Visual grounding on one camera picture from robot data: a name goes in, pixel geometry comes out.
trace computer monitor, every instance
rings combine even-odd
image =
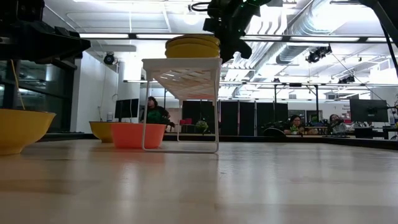
[[[352,122],[388,122],[385,100],[349,100]]]
[[[138,117],[138,99],[118,100],[116,102],[115,118],[122,121],[122,118],[136,118]]]

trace white shelf stand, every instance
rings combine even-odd
[[[142,130],[142,149],[147,152],[174,153],[216,153],[219,148],[218,133],[218,88],[220,85],[220,58],[162,58],[144,59],[143,68],[147,74],[146,103],[144,110],[144,129]],[[210,151],[193,150],[163,150],[146,149],[145,135],[147,123],[148,97],[150,82],[158,81],[167,91],[180,101],[180,119],[182,119],[181,105],[184,100],[211,100],[215,115],[215,149]],[[177,129],[177,141],[180,141],[180,130]]]

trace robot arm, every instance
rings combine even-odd
[[[253,16],[260,16],[260,7],[271,0],[211,0],[199,2],[191,6],[193,11],[207,11],[210,18],[205,20],[203,30],[214,33],[220,40],[220,57],[223,63],[240,52],[242,58],[252,54],[250,46],[241,40],[245,36],[246,27]],[[196,9],[195,6],[208,4],[207,9]]]

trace black hair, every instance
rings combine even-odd
[[[148,97],[148,100],[152,100],[155,104],[155,107],[157,106],[157,101],[153,96]]]
[[[340,118],[337,114],[332,114],[332,115],[330,115],[330,117],[329,117],[329,121],[331,121],[331,117],[334,116],[334,115],[336,115],[338,118]]]
[[[301,120],[301,117],[299,116],[299,115],[293,115],[293,116],[291,116],[290,117],[290,122],[293,122],[294,121],[294,119],[296,119],[296,118],[300,118],[300,120]]]

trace bowl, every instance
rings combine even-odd
[[[220,40],[210,35],[183,35],[166,42],[167,58],[220,57]]]
[[[21,153],[49,130],[55,113],[0,109],[0,155]]]
[[[114,146],[118,149],[141,149],[142,130],[144,124],[115,123],[112,124]],[[153,149],[162,144],[164,124],[146,124],[145,148]]]
[[[90,121],[91,131],[102,143],[112,143],[111,125],[117,122]]]

